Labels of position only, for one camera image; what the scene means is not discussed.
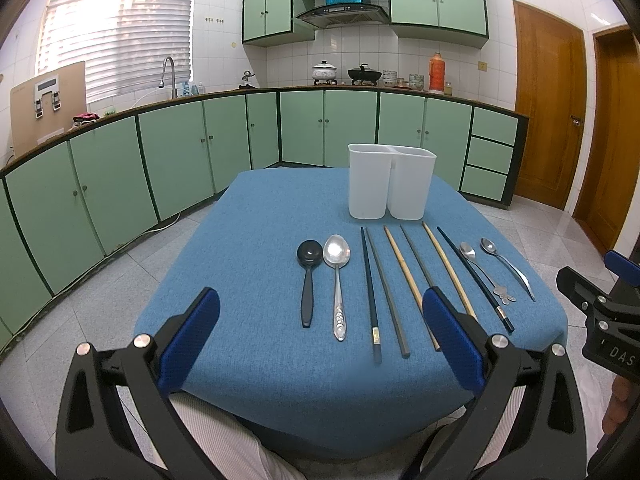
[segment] window blind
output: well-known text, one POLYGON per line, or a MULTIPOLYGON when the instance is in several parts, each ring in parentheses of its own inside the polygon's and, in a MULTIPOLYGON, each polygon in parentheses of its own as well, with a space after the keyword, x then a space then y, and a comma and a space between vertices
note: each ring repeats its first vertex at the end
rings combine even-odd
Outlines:
POLYGON ((158 86, 166 56, 188 80, 190 17, 191 0, 49 0, 38 73, 84 60, 88 102, 158 86))

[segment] silver spoon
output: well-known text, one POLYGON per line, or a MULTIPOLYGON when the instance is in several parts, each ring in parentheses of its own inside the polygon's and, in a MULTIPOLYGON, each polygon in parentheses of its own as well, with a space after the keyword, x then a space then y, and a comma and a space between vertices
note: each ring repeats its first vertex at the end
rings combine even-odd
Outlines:
POLYGON ((340 235, 331 235, 324 244, 322 251, 324 262, 335 269, 334 288, 334 335, 338 341, 344 341, 347 335, 347 320, 344 317, 344 305, 342 304, 342 289, 340 288, 340 268, 344 267, 351 256, 351 250, 347 240, 340 235))
POLYGON ((505 264, 510 266, 511 269, 513 269, 513 271, 518 275, 518 277, 522 281, 523 285, 527 289, 527 292, 531 296, 531 299, 533 301, 536 301, 536 297, 533 295, 533 290, 531 290, 531 285, 529 285, 529 280, 527 279, 527 277, 523 273, 521 273, 515 265, 513 265, 509 260, 507 260, 507 258, 502 256, 501 254, 498 254, 498 249, 495 247, 495 244, 491 240, 489 240, 489 238, 481 238, 480 246, 482 247, 482 250, 485 253, 491 254, 493 256, 496 256, 497 258, 500 258, 502 261, 504 261, 505 264))
POLYGON ((507 288, 505 286, 495 283, 492 277, 489 276, 482 267, 480 267, 478 262, 476 262, 476 252, 474 251, 474 248, 472 246, 470 246, 466 242, 462 242, 460 244, 460 251, 462 252, 462 254, 464 254, 465 258, 472 264, 474 264, 478 269, 480 269, 486 276, 486 278, 491 282, 491 284, 494 286, 494 294, 502 300, 502 304, 508 305, 510 301, 516 301, 513 296, 510 296, 507 293, 507 288))

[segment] black chopstick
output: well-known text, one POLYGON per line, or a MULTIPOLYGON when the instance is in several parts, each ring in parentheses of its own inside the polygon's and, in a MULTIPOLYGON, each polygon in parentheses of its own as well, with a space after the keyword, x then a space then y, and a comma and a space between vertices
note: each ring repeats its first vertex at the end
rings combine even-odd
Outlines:
POLYGON ((409 244, 409 247, 411 247, 411 252, 414 254, 415 259, 418 260, 418 265, 420 265, 420 268, 422 269, 422 273, 424 274, 424 279, 427 280, 427 284, 429 286, 434 286, 433 278, 431 277, 431 274, 427 270, 427 267, 424 265, 424 262, 420 257, 420 254, 418 254, 418 251, 415 248, 414 242, 411 240, 411 238, 409 238, 409 235, 404 230, 404 227, 402 227, 402 224, 400 224, 400 229, 402 230, 402 234, 406 238, 406 241, 409 244))
POLYGON ((494 295, 491 293, 491 291, 488 289, 488 287, 484 284, 484 282, 482 281, 482 278, 480 278, 480 276, 478 276, 478 273, 476 272, 476 270, 466 260, 464 255, 460 252, 460 249, 458 247, 456 247, 455 243, 453 243, 450 240, 450 238, 445 234, 445 232, 442 229, 440 229, 439 227, 438 227, 438 231, 440 231, 440 234, 447 241, 447 244, 449 244, 451 246, 453 251, 456 253, 458 258, 462 262, 462 264, 466 267, 466 270, 468 270, 469 273, 471 274, 471 276, 473 277, 473 279, 476 280, 476 283, 478 284, 478 286, 480 287, 482 292, 484 292, 484 295, 489 300, 489 303, 491 303, 491 306, 494 308, 495 313, 498 315, 498 317, 502 321, 502 324, 507 329, 507 332, 513 333, 513 331, 515 330, 515 328, 513 326, 513 323, 511 323, 511 321, 509 320, 507 315, 504 313, 504 310, 500 306, 500 303, 498 303, 498 301, 494 298, 494 295))
POLYGON ((364 237, 364 227, 360 228, 360 234, 362 235, 362 253, 364 254, 364 271, 367 276, 367 293, 369 295, 369 317, 371 318, 373 361, 376 364, 380 364, 382 362, 382 352, 380 351, 380 328, 378 327, 376 297, 373 295, 373 280, 371 279, 371 266, 369 265, 369 252, 367 251, 367 239, 364 237))
POLYGON ((369 229, 366 227, 364 230, 367 233, 369 245, 371 245, 371 252, 373 253, 373 259, 375 260, 376 267, 378 268, 378 274, 380 275, 380 281, 382 282, 382 289, 385 291, 386 304, 388 304, 389 306, 391 321, 393 321, 394 328, 396 329, 396 337, 398 338, 398 344, 400 345, 400 353, 402 354, 403 358, 407 359, 411 355, 411 351, 409 350, 409 345, 406 341, 404 330, 402 329, 402 323, 400 323, 400 315, 398 314, 398 309, 396 308, 396 302, 391 295, 391 289, 389 288, 388 281, 386 280, 385 271, 382 269, 380 257, 378 256, 378 250, 376 249, 375 243, 373 243, 371 233, 369 233, 369 229))

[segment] chopstick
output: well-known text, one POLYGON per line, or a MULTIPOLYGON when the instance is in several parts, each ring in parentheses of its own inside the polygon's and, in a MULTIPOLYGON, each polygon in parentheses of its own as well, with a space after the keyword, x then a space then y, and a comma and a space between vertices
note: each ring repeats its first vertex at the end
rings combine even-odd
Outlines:
POLYGON ((460 252, 460 249, 455 245, 455 243, 453 243, 450 240, 450 238, 445 234, 445 232, 439 227, 438 227, 438 231, 440 231, 440 234, 447 241, 447 244, 451 246, 453 251, 456 253, 458 258, 462 262, 462 264, 466 267, 466 270, 468 270, 471 276, 473 277, 473 279, 476 280, 476 283, 478 284, 478 286, 480 287, 480 289, 482 290, 486 298, 489 300, 489 303, 491 303, 491 306, 494 308, 495 313, 498 315, 498 317, 500 318, 500 321, 502 322, 504 327, 507 329, 507 332, 513 333, 513 331, 515 330, 513 323, 511 323, 510 319, 504 313, 504 310, 502 309, 498 301, 494 298, 494 295, 491 293, 488 287, 484 284, 484 281, 482 280, 482 278, 480 278, 476 270, 466 260, 462 252, 460 252))
POLYGON ((440 246, 440 242, 433 235, 433 233, 431 232, 431 229, 429 229, 429 226, 427 224, 422 222, 422 227, 424 227, 424 230, 427 231, 427 234, 431 239, 431 243, 436 248, 436 251, 440 256, 442 263, 447 269, 447 272, 449 273, 449 277, 451 278, 453 285, 456 287, 456 291, 458 292, 460 301, 462 301, 462 305, 465 307, 466 313, 472 316, 477 321, 478 318, 476 317, 476 312, 474 311, 474 308, 471 306, 471 302, 469 301, 469 298, 466 296, 465 289, 462 288, 462 283, 460 283, 460 280, 458 279, 456 271, 453 270, 453 267, 451 267, 451 264, 449 263, 449 259, 447 258, 447 255, 442 250, 442 247, 440 246))
POLYGON ((402 354, 402 357, 407 359, 411 355, 411 351, 409 350, 409 345, 407 344, 406 337, 404 336, 404 330, 400 323, 400 316, 398 315, 394 298, 391 296, 391 289, 386 281, 385 272, 382 270, 382 265, 380 264, 378 250, 376 249, 376 245, 373 243, 373 238, 371 238, 369 229, 365 227, 364 231, 367 233, 369 245, 371 245, 371 252, 373 253, 373 259, 376 261, 376 267, 378 268, 378 274, 380 275, 380 281, 382 282, 382 289, 385 291, 386 304, 389 306, 391 321, 393 321, 394 328, 396 329, 396 337, 398 338, 398 344, 400 345, 400 353, 402 354))
POLYGON ((415 256, 415 259, 418 260, 418 265, 420 265, 420 268, 422 269, 422 273, 424 274, 424 279, 427 280, 427 283, 429 284, 429 286, 434 286, 433 278, 431 277, 431 274, 427 270, 427 267, 424 265, 424 262, 420 257, 420 254, 418 254, 418 251, 415 248, 414 242, 411 240, 411 238, 409 238, 409 235, 406 233, 402 225, 400 225, 400 228, 402 229, 402 234, 406 238, 406 241, 409 244, 409 247, 411 247, 411 251, 415 256))
MULTIPOLYGON (((420 295, 420 291, 418 290, 418 287, 415 285, 414 277, 411 275, 411 271, 409 270, 409 267, 407 267, 406 261, 402 257, 402 253, 400 252, 400 249, 398 249, 398 245, 396 245, 396 241, 394 240, 391 234, 391 231, 389 231, 389 228, 386 225, 382 227, 385 230, 385 234, 389 240, 389 243, 391 244, 391 248, 394 250, 394 254, 396 255, 398 264, 400 264, 400 268, 402 269, 404 278, 406 279, 406 282, 408 283, 409 288, 411 289, 411 292, 414 295, 414 300, 415 300, 415 303, 418 305, 420 314, 422 314, 422 296, 420 295)), ((429 337, 431 337, 431 342, 433 343, 433 347, 435 348, 435 351, 439 352, 440 344, 438 343, 433 333, 431 332, 431 329, 428 326, 427 326, 427 330, 429 331, 429 337)))
POLYGON ((378 327, 376 297, 373 295, 373 280, 371 279, 371 266, 369 265, 369 252, 367 251, 367 240, 364 237, 364 227, 360 228, 360 234, 362 235, 362 253, 364 254, 364 271, 367 277, 367 294, 369 295, 369 317, 371 318, 373 361, 379 365, 382 362, 382 352, 380 351, 380 328, 378 327))

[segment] black spoon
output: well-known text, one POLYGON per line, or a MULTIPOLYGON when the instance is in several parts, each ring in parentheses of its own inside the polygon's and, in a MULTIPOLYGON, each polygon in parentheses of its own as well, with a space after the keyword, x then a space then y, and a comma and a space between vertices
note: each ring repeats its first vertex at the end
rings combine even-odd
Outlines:
POLYGON ((322 261, 322 245, 315 240, 302 242, 298 247, 298 261, 306 269, 300 302, 300 316, 302 316, 302 327, 309 328, 314 314, 314 280, 311 276, 311 270, 322 261))

